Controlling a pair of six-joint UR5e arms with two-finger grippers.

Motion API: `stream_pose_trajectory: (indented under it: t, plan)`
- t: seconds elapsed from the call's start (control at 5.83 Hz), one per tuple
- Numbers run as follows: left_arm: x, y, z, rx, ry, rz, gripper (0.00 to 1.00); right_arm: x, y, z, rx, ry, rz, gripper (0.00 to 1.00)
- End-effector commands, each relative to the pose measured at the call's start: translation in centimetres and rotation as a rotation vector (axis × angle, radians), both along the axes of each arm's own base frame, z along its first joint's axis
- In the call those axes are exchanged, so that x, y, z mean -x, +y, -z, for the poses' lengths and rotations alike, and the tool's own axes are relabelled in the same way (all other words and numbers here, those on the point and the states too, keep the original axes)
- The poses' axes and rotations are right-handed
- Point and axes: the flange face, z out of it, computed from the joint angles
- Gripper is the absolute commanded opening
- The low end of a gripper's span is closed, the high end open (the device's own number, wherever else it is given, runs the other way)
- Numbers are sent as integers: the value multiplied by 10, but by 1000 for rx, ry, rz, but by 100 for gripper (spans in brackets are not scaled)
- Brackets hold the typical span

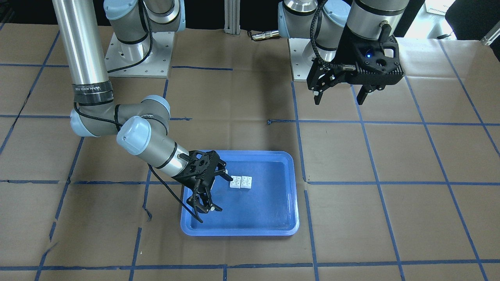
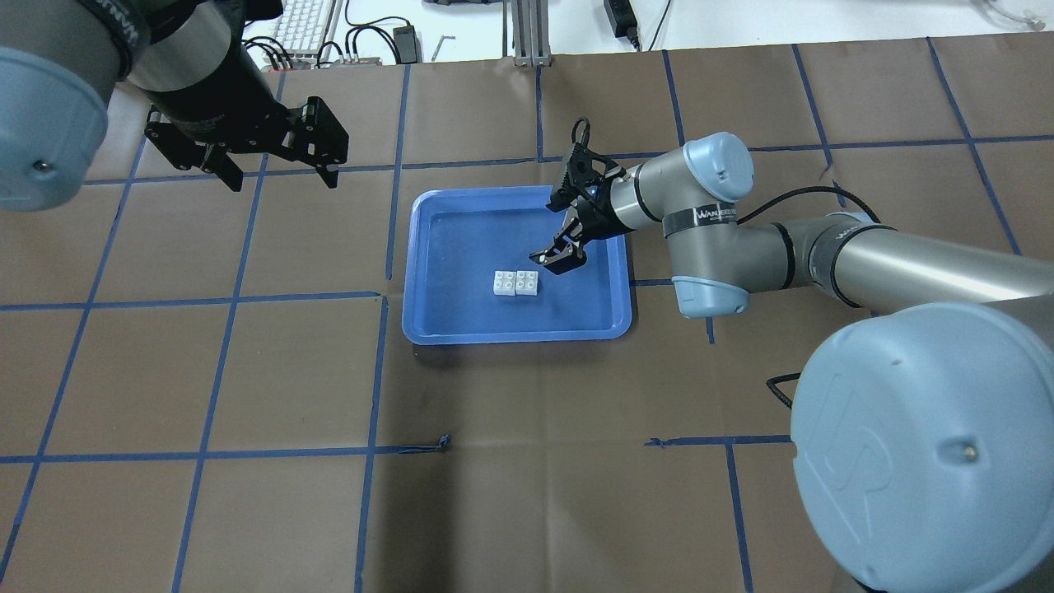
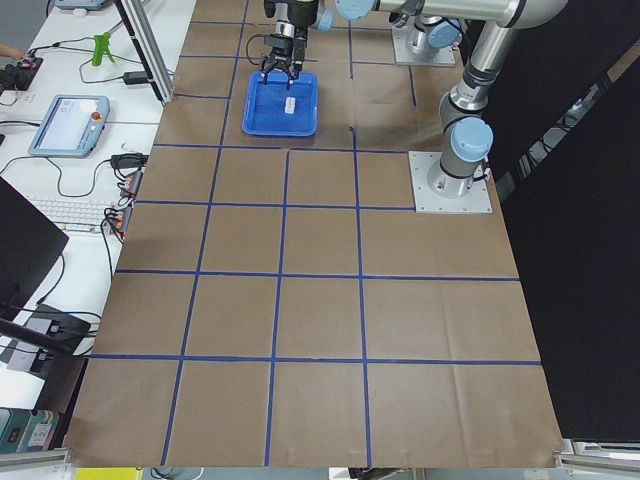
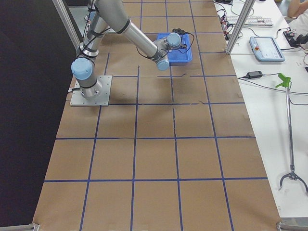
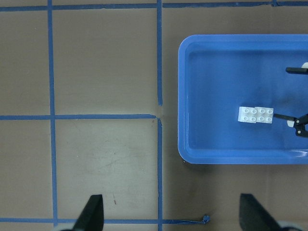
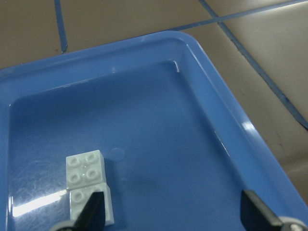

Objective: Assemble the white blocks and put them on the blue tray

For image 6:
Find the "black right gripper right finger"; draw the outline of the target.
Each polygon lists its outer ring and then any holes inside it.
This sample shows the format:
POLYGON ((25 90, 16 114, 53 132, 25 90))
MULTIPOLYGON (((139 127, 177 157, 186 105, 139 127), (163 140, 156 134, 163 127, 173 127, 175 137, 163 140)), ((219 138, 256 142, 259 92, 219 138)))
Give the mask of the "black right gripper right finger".
POLYGON ((246 231, 280 231, 283 223, 253 190, 242 190, 240 220, 246 231))

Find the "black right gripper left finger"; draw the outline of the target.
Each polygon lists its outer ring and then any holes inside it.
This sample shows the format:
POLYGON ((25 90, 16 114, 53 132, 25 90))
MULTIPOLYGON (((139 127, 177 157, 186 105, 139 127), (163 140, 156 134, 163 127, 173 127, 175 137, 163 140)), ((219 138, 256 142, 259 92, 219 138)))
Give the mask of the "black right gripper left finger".
POLYGON ((103 231, 105 227, 104 192, 93 192, 74 222, 74 231, 103 231))

